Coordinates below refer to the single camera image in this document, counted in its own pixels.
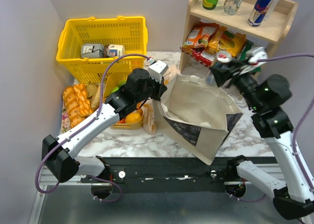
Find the silver red bull can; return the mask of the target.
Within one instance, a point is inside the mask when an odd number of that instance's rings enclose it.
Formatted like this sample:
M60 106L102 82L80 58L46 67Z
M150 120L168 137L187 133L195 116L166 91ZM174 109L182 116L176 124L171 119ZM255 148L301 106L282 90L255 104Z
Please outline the silver red bull can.
M211 66L209 67L209 73L206 78L207 84L208 85L216 84L212 68L224 69L232 60L233 57L229 52L227 51L217 52Z

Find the banana print plastic bag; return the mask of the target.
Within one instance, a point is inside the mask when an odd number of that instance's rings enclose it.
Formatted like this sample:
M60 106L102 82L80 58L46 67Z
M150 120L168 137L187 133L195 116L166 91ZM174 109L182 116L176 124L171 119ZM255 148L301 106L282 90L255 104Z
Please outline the banana print plastic bag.
M177 74L179 74L179 68L172 64L168 67L168 70L164 74L164 83L167 85ZM144 130L150 134L154 135L157 130L157 126L154 120L154 108L153 108L153 101L149 99L142 107L143 110L143 128Z

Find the beige canvas tote bag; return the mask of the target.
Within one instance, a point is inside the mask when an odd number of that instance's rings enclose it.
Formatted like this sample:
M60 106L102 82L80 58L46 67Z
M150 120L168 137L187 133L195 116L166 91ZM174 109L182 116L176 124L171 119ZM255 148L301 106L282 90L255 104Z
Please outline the beige canvas tote bag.
M157 128L206 165L243 115L221 88L185 75L175 76L153 107Z

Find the blue red bull can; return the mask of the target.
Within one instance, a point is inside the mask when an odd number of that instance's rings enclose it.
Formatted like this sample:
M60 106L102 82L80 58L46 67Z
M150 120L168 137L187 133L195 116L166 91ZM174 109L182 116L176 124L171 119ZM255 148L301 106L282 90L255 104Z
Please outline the blue red bull can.
M248 24L253 27L258 27L264 20L273 1L274 0L257 0L248 18Z

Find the blue label water bottle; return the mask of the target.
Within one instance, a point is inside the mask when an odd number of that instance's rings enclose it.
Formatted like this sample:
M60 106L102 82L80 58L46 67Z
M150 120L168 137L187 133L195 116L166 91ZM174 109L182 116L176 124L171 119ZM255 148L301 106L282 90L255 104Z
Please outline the blue label water bottle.
M279 0L273 0L271 6L269 7L265 17L264 17L264 20L267 20L269 18L269 16L272 14L272 12L274 11L275 7L277 6Z

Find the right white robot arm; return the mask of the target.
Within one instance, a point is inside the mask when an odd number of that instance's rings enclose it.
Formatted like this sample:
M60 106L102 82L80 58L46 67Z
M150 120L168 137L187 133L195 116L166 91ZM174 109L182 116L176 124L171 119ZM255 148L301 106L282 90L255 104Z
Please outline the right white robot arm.
M245 156L228 161L226 175L251 182L272 199L277 212L286 220L300 219L314 212L314 177L296 142L297 130L281 105L292 93L289 82L274 74L259 84L252 77L248 61L231 60L210 68L215 82L234 85L245 99L253 125L265 140L279 165L284 181L258 168Z

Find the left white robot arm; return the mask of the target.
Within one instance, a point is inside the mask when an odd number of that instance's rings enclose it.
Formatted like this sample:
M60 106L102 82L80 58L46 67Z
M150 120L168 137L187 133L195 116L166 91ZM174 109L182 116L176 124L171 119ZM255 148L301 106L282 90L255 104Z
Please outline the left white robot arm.
M99 176L105 170L101 157L82 157L79 152L99 133L125 118L148 99L160 100L167 90L164 73L167 67L151 65L147 70L134 69L118 91L106 97L97 111L63 136L43 140L45 165L60 183L75 175Z

